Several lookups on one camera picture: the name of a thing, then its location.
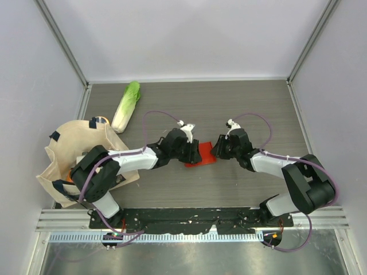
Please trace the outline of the red paper box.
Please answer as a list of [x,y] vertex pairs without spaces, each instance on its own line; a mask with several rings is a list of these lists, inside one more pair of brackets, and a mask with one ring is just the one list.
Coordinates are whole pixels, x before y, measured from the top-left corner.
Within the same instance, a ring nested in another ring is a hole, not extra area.
[[196,164],[186,163],[185,167],[192,168],[192,167],[214,164],[215,162],[217,162],[216,157],[210,153],[212,148],[213,148],[212,142],[200,143],[198,146],[198,149],[199,149],[200,156],[202,157],[202,161]]

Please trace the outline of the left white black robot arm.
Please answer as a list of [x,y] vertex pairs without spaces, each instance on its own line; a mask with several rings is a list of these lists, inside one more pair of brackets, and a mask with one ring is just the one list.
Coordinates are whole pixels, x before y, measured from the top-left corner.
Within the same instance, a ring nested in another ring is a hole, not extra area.
[[158,142],[136,150],[109,151],[102,145],[95,146],[69,174],[80,190],[79,200],[92,204],[97,217],[107,227],[117,228],[121,224],[123,210],[110,193],[117,176],[160,168],[173,159],[188,164],[201,162],[199,141],[193,137],[194,127],[194,124],[185,124],[174,128]]

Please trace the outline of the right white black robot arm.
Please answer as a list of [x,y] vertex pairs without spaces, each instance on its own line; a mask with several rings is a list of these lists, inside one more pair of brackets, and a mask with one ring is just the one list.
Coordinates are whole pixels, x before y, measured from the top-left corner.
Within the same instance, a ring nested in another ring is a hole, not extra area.
[[271,156],[254,148],[242,128],[220,135],[210,153],[220,159],[234,158],[248,171],[284,179],[287,192],[274,195],[260,204],[259,219],[265,226],[274,225],[283,214],[310,214],[336,197],[332,180],[322,171],[317,157],[311,154],[302,158]]

